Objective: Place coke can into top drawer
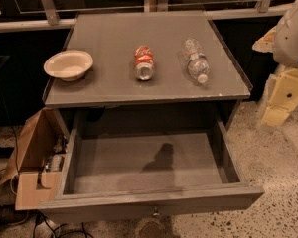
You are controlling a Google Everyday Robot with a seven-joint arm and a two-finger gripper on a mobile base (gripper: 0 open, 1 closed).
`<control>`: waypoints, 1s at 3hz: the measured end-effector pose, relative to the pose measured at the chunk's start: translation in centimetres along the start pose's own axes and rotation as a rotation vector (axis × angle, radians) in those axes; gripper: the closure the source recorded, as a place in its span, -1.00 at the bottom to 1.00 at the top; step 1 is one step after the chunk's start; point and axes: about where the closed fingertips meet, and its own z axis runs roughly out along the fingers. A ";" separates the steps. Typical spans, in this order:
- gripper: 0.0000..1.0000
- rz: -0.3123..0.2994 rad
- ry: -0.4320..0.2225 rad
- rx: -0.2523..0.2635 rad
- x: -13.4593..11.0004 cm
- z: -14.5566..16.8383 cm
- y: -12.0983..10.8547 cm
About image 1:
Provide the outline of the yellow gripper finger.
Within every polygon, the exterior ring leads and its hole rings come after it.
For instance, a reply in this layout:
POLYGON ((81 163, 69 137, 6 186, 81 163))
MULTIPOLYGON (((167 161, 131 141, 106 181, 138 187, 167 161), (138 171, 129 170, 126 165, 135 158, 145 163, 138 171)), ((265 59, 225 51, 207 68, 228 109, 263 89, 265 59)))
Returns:
POLYGON ((260 53, 272 53, 276 28, 271 28, 260 39, 254 42, 252 49, 260 53))
POLYGON ((275 79, 272 94, 262 117, 262 123, 281 126, 298 106, 298 68, 282 72, 275 79))

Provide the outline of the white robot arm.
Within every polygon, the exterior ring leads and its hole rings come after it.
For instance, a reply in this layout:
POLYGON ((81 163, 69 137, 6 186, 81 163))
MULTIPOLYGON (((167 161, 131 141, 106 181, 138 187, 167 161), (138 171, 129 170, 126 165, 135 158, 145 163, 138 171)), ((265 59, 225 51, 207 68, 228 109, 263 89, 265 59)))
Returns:
POLYGON ((262 117, 262 123, 275 127, 282 125, 298 106, 298 0, 252 48, 272 53, 285 71, 275 77, 273 91, 262 117))

